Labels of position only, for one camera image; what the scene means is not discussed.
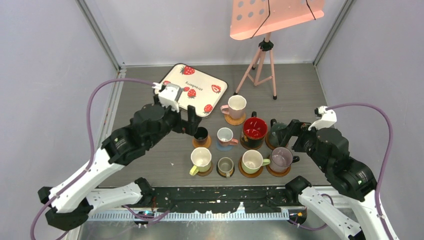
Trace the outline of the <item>plain orange round coaster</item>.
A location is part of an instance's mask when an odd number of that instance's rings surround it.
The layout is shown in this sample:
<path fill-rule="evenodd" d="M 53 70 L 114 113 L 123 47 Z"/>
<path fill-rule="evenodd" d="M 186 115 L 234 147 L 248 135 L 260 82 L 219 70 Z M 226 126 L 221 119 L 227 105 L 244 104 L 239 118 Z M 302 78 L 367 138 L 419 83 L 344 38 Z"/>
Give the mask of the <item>plain orange round coaster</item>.
<path fill-rule="evenodd" d="M 212 139 L 210 136 L 204 141 L 201 140 L 200 143 L 195 138 L 192 139 L 192 145 L 194 148 L 209 148 L 211 143 Z"/>

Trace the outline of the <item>mauve mug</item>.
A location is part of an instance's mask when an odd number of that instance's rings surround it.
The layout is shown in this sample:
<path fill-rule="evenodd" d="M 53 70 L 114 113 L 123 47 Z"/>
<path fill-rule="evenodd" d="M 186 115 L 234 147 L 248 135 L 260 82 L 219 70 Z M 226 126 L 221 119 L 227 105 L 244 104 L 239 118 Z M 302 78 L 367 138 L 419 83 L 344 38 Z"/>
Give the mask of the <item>mauve mug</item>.
<path fill-rule="evenodd" d="M 270 154 L 270 164 L 268 165 L 273 172 L 283 173 L 293 163 L 300 161 L 300 157 L 293 155 L 292 152 L 285 147 L 276 147 Z"/>

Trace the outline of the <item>dark brown wooden coaster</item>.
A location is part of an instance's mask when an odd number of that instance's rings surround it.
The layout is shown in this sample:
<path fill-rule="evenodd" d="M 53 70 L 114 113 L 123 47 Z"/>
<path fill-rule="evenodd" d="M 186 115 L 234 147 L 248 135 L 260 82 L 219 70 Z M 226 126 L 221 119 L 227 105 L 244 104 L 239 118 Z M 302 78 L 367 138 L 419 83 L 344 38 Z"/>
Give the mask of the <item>dark brown wooden coaster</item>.
<path fill-rule="evenodd" d="M 214 164 L 211 163 L 210 168 L 207 171 L 198 171 L 196 175 L 200 177 L 208 176 L 213 171 L 213 168 L 214 168 Z"/>

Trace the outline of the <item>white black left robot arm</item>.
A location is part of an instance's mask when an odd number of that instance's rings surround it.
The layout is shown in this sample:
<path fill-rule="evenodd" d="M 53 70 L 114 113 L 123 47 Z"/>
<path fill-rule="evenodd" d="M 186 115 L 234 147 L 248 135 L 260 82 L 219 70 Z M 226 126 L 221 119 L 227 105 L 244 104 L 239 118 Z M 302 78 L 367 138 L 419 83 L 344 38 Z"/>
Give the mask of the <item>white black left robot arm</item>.
<path fill-rule="evenodd" d="M 154 191 L 142 177 L 103 193 L 95 193 L 94 189 L 144 156 L 170 132 L 193 136 L 202 119 L 192 105 L 187 107 L 187 117 L 182 119 L 180 112 L 160 103 L 146 104 L 136 111 L 129 125 L 114 130 L 95 151 L 93 159 L 74 175 L 56 187 L 45 186 L 38 190 L 40 201 L 50 208 L 45 213 L 47 223 L 69 231 L 109 208 L 134 204 L 148 207 L 153 202 Z"/>

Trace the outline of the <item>blue smiley foam coaster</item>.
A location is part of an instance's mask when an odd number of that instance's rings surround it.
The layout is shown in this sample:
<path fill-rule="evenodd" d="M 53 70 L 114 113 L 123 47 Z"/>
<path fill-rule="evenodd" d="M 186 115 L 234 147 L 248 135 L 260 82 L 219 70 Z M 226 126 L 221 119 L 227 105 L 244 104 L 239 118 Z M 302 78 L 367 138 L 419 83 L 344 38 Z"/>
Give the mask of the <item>blue smiley foam coaster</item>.
<path fill-rule="evenodd" d="M 234 147 L 233 145 L 222 146 L 219 141 L 215 142 L 215 146 L 219 151 L 222 151 L 222 152 L 230 151 Z"/>

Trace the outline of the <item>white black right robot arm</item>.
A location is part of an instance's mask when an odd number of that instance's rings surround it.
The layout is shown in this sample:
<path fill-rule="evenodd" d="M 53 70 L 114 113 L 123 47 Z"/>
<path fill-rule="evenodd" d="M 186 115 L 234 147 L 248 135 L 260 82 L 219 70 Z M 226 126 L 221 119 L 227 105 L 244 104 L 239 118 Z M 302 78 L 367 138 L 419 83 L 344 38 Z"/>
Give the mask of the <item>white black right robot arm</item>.
<path fill-rule="evenodd" d="M 357 217 L 350 221 L 319 195 L 302 176 L 285 185 L 285 198 L 291 205 L 307 207 L 331 229 L 348 240 L 396 240 L 398 237 L 385 215 L 372 170 L 350 156 L 349 141 L 333 127 L 317 128 L 313 123 L 293 119 L 288 126 L 275 130 L 278 146 L 285 147 L 296 137 L 292 150 L 306 153 L 324 173 L 330 185 L 348 200 Z"/>

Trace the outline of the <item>red black mug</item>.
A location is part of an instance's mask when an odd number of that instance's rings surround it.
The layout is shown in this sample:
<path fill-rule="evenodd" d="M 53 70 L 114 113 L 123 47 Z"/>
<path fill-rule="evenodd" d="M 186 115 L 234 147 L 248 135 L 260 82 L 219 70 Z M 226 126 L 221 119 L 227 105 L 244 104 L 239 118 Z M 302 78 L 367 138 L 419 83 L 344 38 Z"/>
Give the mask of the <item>red black mug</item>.
<path fill-rule="evenodd" d="M 258 150 L 263 145 L 267 133 L 267 123 L 253 111 L 242 126 L 240 143 L 247 150 Z"/>

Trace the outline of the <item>grey small mug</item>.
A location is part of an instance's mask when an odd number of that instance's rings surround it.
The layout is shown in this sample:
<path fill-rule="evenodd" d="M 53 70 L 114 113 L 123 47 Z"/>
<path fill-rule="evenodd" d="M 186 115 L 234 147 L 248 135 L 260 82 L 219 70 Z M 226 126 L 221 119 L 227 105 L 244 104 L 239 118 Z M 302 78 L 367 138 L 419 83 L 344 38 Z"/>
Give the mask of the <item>grey small mug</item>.
<path fill-rule="evenodd" d="M 232 166 L 234 166 L 234 162 L 229 157 L 222 157 L 221 159 L 218 160 L 216 166 L 220 166 L 221 168 L 224 168 L 224 167 L 227 167 L 228 166 L 228 167 L 231 168 Z"/>

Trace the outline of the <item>pink handled floral mug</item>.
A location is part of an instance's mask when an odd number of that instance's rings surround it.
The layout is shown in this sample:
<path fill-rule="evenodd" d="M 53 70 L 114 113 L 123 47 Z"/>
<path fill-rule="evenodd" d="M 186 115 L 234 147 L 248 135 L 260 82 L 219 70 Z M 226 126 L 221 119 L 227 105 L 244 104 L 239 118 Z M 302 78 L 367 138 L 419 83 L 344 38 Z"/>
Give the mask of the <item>pink handled floral mug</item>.
<path fill-rule="evenodd" d="M 233 131 L 228 127 L 222 127 L 217 131 L 218 143 L 222 147 L 235 146 L 239 143 L 237 139 L 234 138 Z"/>

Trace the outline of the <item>black small mug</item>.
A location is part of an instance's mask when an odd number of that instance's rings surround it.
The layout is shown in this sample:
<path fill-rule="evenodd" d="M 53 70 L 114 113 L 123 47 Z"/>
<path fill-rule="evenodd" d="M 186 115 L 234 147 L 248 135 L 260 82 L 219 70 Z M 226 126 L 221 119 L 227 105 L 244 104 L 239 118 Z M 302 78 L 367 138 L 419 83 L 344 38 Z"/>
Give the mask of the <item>black small mug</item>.
<path fill-rule="evenodd" d="M 209 132 L 205 127 L 199 126 L 193 137 L 196 145 L 204 145 L 208 140 Z"/>

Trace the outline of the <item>cream white mug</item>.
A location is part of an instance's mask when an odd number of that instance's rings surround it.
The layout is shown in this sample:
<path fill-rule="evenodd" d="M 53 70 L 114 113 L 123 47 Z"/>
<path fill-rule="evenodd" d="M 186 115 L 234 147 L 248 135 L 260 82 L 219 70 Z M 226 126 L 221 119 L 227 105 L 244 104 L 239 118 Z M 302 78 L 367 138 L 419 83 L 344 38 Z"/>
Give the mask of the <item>cream white mug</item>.
<path fill-rule="evenodd" d="M 212 166 L 212 154 L 208 148 L 197 147 L 190 155 L 191 162 L 193 164 L 189 171 L 191 176 L 199 173 L 206 173 Z"/>

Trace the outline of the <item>pale green mug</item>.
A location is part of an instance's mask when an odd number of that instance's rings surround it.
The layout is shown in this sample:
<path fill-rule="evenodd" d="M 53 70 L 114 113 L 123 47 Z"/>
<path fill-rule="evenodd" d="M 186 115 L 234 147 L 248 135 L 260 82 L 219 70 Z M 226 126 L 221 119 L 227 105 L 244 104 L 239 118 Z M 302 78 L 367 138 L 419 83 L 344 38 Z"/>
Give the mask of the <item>pale green mug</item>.
<path fill-rule="evenodd" d="M 268 158 L 263 158 L 261 153 L 257 150 L 247 150 L 241 158 L 241 167 L 247 174 L 255 174 L 260 168 L 267 166 L 271 163 Z"/>

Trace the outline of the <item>dark teal mug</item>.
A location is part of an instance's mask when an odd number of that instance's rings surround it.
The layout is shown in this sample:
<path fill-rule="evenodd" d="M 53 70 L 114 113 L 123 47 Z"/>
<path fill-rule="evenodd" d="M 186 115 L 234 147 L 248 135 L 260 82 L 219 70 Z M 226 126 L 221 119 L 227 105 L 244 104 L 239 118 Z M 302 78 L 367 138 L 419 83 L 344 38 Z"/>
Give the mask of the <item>dark teal mug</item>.
<path fill-rule="evenodd" d="M 283 122 L 277 122 L 275 118 L 270 120 L 270 128 L 266 135 L 271 145 L 275 148 L 279 147 L 278 139 L 277 139 L 277 131 L 284 130 L 288 125 Z"/>

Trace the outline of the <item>woven orange rattan coaster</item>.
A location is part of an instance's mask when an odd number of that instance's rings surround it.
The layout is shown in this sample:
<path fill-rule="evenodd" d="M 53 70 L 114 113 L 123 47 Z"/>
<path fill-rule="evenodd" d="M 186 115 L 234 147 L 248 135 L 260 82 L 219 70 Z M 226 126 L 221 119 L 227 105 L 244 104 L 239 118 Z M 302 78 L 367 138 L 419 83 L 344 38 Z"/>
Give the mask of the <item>woven orange rattan coaster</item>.
<path fill-rule="evenodd" d="M 229 114 L 224 114 L 225 121 L 232 126 L 239 126 L 244 123 L 246 120 L 246 113 L 244 113 L 240 118 L 232 118 Z"/>

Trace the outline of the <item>glossy brown grooved wooden coaster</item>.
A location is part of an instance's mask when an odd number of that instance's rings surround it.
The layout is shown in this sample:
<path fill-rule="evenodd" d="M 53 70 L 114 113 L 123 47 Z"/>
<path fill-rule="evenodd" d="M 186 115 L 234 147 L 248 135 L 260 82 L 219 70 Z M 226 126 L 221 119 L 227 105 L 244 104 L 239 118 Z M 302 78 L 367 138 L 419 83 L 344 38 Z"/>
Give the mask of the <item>glossy brown grooved wooden coaster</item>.
<path fill-rule="evenodd" d="M 266 169 L 274 177 L 284 177 L 290 172 L 291 166 L 289 166 L 288 168 L 286 168 L 284 171 L 281 171 L 281 172 L 276 172 L 272 170 L 269 165 L 266 165 Z"/>

